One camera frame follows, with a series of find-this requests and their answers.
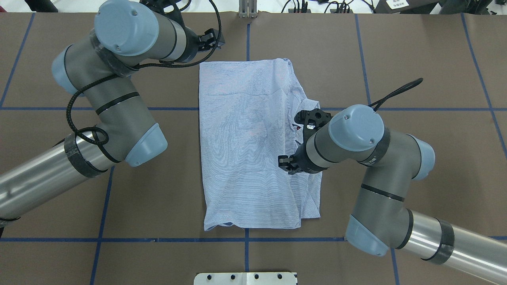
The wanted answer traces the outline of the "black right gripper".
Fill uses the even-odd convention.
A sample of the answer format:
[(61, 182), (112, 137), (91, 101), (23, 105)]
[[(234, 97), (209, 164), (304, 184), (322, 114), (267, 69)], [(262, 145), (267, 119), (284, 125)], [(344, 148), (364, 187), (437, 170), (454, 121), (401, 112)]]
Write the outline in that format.
[(306, 147), (312, 135), (315, 135), (324, 125), (331, 121), (332, 115), (321, 109), (301, 110), (297, 112), (294, 121), (303, 125), (303, 143), (298, 146), (293, 155), (278, 156), (278, 167), (289, 175), (296, 173), (320, 173), (327, 168), (316, 165), (309, 157)]

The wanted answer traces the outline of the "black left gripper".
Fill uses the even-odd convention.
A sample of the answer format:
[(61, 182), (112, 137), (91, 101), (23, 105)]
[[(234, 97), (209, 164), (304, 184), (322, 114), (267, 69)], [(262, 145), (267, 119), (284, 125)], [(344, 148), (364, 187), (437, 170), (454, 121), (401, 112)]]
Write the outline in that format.
[(214, 1), (210, 0), (217, 17), (218, 29), (210, 28), (203, 35), (197, 35), (185, 25), (182, 16), (182, 11), (191, 4), (191, 1), (188, 0), (188, 3), (181, 8), (177, 6), (178, 2), (178, 0), (143, 0), (144, 6), (171, 20), (174, 27), (178, 25), (181, 28), (179, 30), (175, 29), (175, 47), (173, 51), (158, 61), (160, 64), (189, 64), (198, 53), (208, 51), (209, 53), (205, 57), (195, 62), (195, 64), (203, 63), (214, 54), (215, 50), (221, 49), (221, 46), (226, 43), (223, 38), (218, 8)]

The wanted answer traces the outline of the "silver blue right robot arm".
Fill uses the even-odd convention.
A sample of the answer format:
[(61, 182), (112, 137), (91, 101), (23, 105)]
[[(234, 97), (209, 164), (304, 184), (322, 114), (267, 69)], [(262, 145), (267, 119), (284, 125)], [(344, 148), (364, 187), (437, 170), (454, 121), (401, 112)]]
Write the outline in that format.
[(411, 181), (426, 178), (436, 162), (433, 148), (413, 135), (387, 128), (378, 108), (352, 105), (332, 116), (319, 108), (297, 112), (303, 142), (278, 166), (290, 175), (317, 174), (345, 160), (366, 172), (345, 238), (370, 255), (390, 249), (414, 254), (488, 282), (506, 284), (506, 245), (404, 206)]

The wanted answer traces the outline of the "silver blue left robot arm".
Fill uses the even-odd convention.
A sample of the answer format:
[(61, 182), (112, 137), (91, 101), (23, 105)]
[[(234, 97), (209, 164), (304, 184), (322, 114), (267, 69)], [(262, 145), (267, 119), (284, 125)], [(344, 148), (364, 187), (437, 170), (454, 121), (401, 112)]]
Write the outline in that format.
[(52, 63), (71, 94), (71, 133), (49, 150), (1, 175), (1, 228), (123, 161), (132, 167), (163, 153), (167, 140), (132, 83), (142, 68), (199, 65), (225, 43), (217, 29), (197, 35), (175, 0), (107, 0), (93, 29)]

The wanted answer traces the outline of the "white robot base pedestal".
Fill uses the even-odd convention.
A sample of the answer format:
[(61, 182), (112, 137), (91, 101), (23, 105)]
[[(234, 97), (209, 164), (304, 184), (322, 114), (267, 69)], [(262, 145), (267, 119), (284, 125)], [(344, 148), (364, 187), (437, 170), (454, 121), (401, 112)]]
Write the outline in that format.
[(297, 273), (221, 272), (197, 274), (194, 285), (298, 285)]

